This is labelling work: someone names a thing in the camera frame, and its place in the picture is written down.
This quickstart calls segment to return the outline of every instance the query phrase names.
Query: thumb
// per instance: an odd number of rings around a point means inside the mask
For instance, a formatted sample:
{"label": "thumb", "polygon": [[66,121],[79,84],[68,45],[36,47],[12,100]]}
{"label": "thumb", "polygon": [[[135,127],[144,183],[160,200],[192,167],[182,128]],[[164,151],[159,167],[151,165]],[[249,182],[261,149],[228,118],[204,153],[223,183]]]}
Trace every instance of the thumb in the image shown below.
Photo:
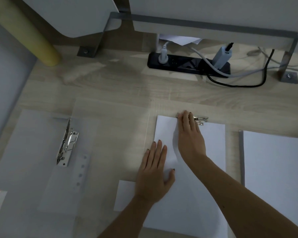
{"label": "thumb", "polygon": [[165,188],[167,189],[167,192],[170,190],[174,182],[175,182],[175,169],[172,169],[169,173],[169,179],[165,183]]}

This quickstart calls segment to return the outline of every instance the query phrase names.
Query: black power strip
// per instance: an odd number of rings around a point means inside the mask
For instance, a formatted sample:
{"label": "black power strip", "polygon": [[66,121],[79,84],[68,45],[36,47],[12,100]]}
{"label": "black power strip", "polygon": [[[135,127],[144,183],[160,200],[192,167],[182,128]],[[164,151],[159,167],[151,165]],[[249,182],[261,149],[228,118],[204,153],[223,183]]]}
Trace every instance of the black power strip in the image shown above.
{"label": "black power strip", "polygon": [[[189,74],[199,74],[199,75],[209,75],[219,78],[227,78],[216,71],[214,71],[203,59],[184,57],[177,55],[168,55],[168,62],[166,64],[161,64],[158,61],[160,53],[150,53],[148,57],[147,66],[149,68],[189,73]],[[231,74],[231,65],[229,62],[220,69],[221,72],[225,74]]]}

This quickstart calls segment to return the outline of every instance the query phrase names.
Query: desk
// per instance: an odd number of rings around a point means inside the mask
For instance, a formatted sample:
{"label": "desk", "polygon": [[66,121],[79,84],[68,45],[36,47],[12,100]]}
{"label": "desk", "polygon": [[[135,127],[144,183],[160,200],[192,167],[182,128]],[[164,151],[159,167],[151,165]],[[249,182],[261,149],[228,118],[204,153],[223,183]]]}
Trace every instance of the desk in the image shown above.
{"label": "desk", "polygon": [[[199,50],[212,58],[219,48],[215,45],[205,41]],[[57,48],[63,56],[58,66],[46,67],[40,61],[35,64],[0,137],[0,158],[22,108],[71,115],[75,102],[83,98],[88,99],[89,115],[106,117],[116,110],[119,116],[124,105],[137,114],[133,116],[134,126],[133,122],[123,125],[116,120],[123,127],[115,131],[117,136],[111,137],[107,132],[106,137],[95,141],[75,237],[96,237],[118,215],[113,211],[117,179],[135,180],[143,150],[153,140],[157,115],[175,116],[177,111],[187,109],[208,116],[209,122],[226,124],[226,171],[238,181],[241,179],[238,130],[298,137],[298,85],[279,82],[272,71],[268,71],[267,82],[259,88],[226,88],[196,75],[150,70],[148,53],[101,50],[95,59],[88,59],[76,56],[78,47]],[[168,48],[173,54],[191,55],[184,47]],[[263,66],[263,56],[246,57],[255,47],[236,44],[233,48],[230,60],[233,72]],[[277,59],[278,55],[281,57],[282,52],[274,57]],[[77,79],[66,85],[64,76]],[[227,82],[250,85],[259,83],[261,78],[262,73],[257,73]],[[103,102],[110,107],[93,107]],[[187,236],[143,228],[139,237]]]}

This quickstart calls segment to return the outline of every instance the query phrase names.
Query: plug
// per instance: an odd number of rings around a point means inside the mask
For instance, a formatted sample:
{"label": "plug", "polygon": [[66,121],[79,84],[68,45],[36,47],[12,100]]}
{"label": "plug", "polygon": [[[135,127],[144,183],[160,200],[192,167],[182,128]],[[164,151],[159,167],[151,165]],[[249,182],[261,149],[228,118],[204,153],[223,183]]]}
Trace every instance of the plug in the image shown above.
{"label": "plug", "polygon": [[158,57],[158,61],[161,64],[166,64],[168,62],[168,50],[167,50],[167,44],[168,42],[166,42],[162,49],[161,49],[161,53],[160,56]]}
{"label": "plug", "polygon": [[222,46],[212,60],[212,65],[216,69],[221,69],[232,56],[232,43],[227,47]]}

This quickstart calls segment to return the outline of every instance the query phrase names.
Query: yellow cylinder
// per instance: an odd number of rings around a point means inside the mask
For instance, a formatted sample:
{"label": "yellow cylinder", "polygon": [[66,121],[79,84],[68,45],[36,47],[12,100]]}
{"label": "yellow cylinder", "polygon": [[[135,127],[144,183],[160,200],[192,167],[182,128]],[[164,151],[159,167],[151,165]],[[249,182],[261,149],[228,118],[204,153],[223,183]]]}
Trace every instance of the yellow cylinder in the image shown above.
{"label": "yellow cylinder", "polygon": [[58,51],[11,0],[0,0],[0,24],[45,65],[60,62]]}

